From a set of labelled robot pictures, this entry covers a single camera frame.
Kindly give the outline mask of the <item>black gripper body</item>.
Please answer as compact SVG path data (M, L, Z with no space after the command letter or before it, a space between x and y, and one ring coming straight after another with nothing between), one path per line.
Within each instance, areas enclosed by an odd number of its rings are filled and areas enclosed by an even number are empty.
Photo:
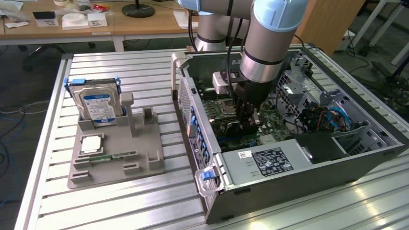
M250 104L254 107L259 107L262 103L267 100L271 90L272 82L240 82L235 90L235 94L238 96L238 105Z

